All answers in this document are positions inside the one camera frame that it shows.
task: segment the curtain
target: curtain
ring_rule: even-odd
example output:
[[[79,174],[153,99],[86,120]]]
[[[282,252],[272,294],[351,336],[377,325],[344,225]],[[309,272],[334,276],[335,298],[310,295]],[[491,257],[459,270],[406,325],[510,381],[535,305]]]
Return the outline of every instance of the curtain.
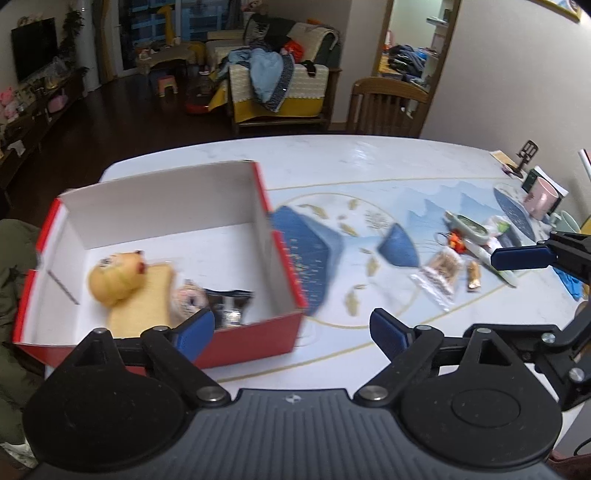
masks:
[[[235,30],[237,28],[242,28],[242,1],[229,0],[226,30]]]
[[[92,4],[92,23],[95,27],[96,64],[99,71],[99,81],[105,84],[113,80],[113,67],[109,57],[105,21],[109,13],[111,0],[94,0]]]

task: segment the open box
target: open box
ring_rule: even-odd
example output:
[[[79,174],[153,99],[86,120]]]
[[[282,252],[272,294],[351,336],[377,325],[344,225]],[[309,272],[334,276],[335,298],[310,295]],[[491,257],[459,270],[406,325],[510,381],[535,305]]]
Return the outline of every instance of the open box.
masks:
[[[170,261],[173,287],[185,278],[211,290],[249,290],[245,326],[217,330],[201,368],[290,352],[306,301],[273,230],[258,165],[230,161],[99,183],[62,194],[37,242],[13,341],[56,367],[108,311],[87,275],[103,257],[143,250],[147,263]]]

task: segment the green jacket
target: green jacket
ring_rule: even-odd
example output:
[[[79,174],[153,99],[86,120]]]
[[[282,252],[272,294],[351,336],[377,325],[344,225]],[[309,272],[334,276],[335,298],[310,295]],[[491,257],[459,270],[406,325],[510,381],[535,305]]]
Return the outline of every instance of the green jacket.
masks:
[[[0,443],[24,443],[21,414],[43,378],[15,357],[12,328],[27,272],[37,266],[39,229],[18,220],[0,220]]]

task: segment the candy wrapper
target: candy wrapper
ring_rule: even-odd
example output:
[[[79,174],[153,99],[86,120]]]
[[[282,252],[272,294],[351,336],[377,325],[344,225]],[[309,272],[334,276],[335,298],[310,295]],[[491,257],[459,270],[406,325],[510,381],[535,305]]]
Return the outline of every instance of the candy wrapper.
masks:
[[[445,311],[453,305],[454,286],[464,263],[456,252],[443,247],[410,278]]]
[[[480,290],[480,265],[476,260],[468,263],[468,291]]]

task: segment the green mug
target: green mug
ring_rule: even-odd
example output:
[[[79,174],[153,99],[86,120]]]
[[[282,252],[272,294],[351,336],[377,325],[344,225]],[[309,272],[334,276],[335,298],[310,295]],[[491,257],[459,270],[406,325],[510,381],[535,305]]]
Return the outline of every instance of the green mug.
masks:
[[[564,210],[561,210],[560,213],[554,212],[550,215],[550,225],[559,232],[581,233],[579,224]]]

